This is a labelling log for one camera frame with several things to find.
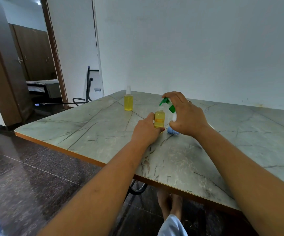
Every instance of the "person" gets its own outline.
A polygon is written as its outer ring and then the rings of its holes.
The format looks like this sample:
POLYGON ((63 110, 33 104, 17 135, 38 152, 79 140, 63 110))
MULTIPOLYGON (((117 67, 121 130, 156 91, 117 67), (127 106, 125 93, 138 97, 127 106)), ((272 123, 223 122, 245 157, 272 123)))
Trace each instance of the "person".
MULTIPOLYGON (((211 128, 201 108, 180 92, 165 93, 177 112, 175 131, 195 138, 207 152, 237 204, 260 236, 284 235, 284 182, 259 166, 211 128)), ((142 155, 164 131, 154 113, 140 120, 128 142, 39 232, 43 235, 108 235, 142 155)), ((186 235, 180 223, 182 199, 158 193, 165 222, 159 235, 186 235), (172 207, 168 209, 167 199, 172 207)))

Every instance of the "person's left hand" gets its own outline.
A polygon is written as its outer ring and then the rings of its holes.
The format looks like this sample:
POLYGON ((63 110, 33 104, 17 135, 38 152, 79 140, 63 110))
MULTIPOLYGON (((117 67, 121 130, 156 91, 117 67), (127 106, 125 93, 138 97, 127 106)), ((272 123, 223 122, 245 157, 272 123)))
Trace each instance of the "person's left hand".
POLYGON ((134 128, 131 141, 136 144, 148 147, 150 144, 156 141, 164 127, 154 127, 155 114, 150 113, 147 118, 140 120, 134 128))

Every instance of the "person's left arm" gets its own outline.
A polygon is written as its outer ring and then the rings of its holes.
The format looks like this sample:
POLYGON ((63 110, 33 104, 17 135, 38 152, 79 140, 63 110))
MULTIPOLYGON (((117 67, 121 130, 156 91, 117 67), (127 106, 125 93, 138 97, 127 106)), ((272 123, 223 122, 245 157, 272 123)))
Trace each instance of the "person's left arm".
POLYGON ((131 141, 39 232, 42 235, 108 235, 146 148, 164 131, 154 113, 140 120, 131 141))

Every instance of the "forearm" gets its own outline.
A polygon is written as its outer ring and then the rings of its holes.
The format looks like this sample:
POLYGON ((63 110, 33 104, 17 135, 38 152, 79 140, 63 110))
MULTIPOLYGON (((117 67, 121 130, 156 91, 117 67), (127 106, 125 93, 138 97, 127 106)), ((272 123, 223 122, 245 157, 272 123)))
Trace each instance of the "forearm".
POLYGON ((284 235, 284 182, 210 127, 195 138, 257 232, 260 235, 284 235))
POLYGON ((107 235, 123 205, 146 147, 129 142, 40 232, 41 235, 107 235))

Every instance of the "yellow liquid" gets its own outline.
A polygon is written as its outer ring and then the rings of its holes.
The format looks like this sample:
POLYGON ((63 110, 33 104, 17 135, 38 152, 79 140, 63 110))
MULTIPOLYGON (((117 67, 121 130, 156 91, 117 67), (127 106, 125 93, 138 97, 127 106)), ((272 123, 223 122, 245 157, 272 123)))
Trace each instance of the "yellow liquid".
POLYGON ((130 94, 124 95, 124 110, 125 111, 133 110, 133 96, 130 94))
POLYGON ((154 127, 163 127, 165 122, 165 112, 164 111, 157 111, 155 113, 155 120, 154 120, 154 127))

